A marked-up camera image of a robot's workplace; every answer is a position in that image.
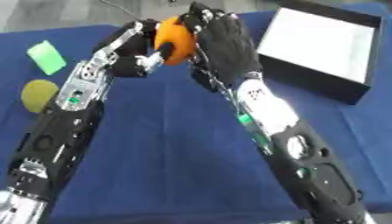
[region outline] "blue table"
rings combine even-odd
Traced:
[[[392,211],[392,20],[376,3],[352,5],[385,17],[374,87],[356,106],[267,80],[336,150],[372,212]],[[242,15],[258,41],[272,12]],[[34,115],[19,93],[27,81],[62,84],[75,61],[115,27],[0,35],[0,180]],[[25,51],[48,39],[69,66],[45,77]],[[186,66],[117,80],[85,160],[62,193],[52,223],[257,223],[295,220],[298,210],[235,120],[228,103],[196,85]]]

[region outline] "cable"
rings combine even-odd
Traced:
[[[101,3],[104,4],[108,4],[111,5],[113,7],[116,7],[117,9],[127,13],[128,15],[132,16],[135,20],[142,20],[140,17],[138,17],[137,15],[135,15],[135,13],[131,12],[130,10],[125,9],[124,7],[122,7],[121,5],[115,4],[115,3],[111,3],[108,0],[100,0]]]

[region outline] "gray floor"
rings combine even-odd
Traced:
[[[140,18],[162,19],[185,12],[193,0],[110,0]],[[290,0],[199,0],[233,12],[269,11]],[[369,0],[310,0],[323,4],[351,4]],[[390,0],[378,0],[392,9]],[[133,18],[99,0],[0,0],[0,32],[21,32],[80,25],[122,25]],[[392,222],[392,214],[378,214],[379,224]]]

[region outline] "yellow ball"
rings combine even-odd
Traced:
[[[57,91],[57,85],[49,80],[32,80],[24,86],[22,103],[30,112],[39,113]]]

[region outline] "black box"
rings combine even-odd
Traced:
[[[380,17],[290,1],[257,48],[264,76],[355,104],[372,86],[381,24]]]

